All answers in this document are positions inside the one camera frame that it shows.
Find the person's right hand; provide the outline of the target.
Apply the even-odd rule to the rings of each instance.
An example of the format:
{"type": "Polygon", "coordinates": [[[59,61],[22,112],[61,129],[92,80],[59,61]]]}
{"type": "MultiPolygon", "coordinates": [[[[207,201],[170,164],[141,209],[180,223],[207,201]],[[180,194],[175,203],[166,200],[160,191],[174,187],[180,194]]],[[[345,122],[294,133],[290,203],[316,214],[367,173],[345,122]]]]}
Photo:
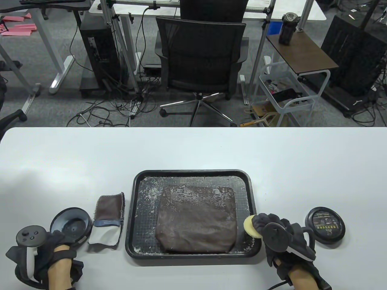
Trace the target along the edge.
{"type": "Polygon", "coordinates": [[[262,236],[267,262],[277,269],[280,279],[290,282],[289,273],[294,266],[300,266],[318,279],[319,271],[314,265],[315,238],[311,229],[292,224],[275,214],[263,213],[253,216],[252,226],[262,236]]]}

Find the person's left hand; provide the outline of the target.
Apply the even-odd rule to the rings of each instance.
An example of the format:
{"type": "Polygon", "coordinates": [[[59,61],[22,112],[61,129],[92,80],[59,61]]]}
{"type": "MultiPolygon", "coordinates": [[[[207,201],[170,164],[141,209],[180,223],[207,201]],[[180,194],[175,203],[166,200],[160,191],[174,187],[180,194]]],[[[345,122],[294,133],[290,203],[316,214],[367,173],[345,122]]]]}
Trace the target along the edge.
{"type": "Polygon", "coordinates": [[[45,243],[38,247],[34,278],[47,290],[72,288],[71,268],[76,251],[73,240],[59,230],[47,234],[45,243]]]}

